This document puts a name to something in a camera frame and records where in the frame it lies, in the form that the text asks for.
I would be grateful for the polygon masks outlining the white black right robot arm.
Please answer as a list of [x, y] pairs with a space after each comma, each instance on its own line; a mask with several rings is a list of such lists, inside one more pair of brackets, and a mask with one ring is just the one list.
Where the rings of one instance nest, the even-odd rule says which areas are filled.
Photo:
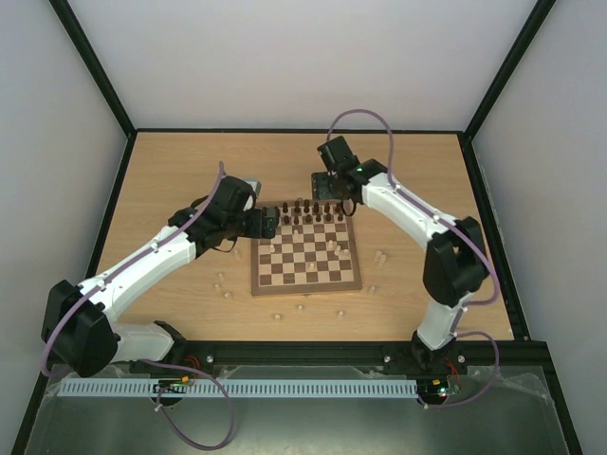
[[447, 359], [466, 305], [488, 275], [480, 225], [434, 208], [375, 159], [326, 158], [323, 164], [322, 182], [335, 196], [383, 214], [425, 252], [422, 282], [430, 300], [414, 331], [411, 356], [419, 370], [436, 370]]

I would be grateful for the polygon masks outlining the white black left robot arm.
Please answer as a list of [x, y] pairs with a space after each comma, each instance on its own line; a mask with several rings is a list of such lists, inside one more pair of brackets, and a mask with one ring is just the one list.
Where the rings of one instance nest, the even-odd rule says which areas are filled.
[[41, 334], [43, 357], [56, 355], [81, 377], [112, 363], [164, 359], [176, 343], [175, 330], [161, 322], [123, 324], [120, 316], [167, 275], [223, 242], [273, 238], [279, 213], [257, 208], [260, 192], [257, 179], [220, 174], [210, 194], [178, 210], [128, 257], [79, 284], [55, 284]]

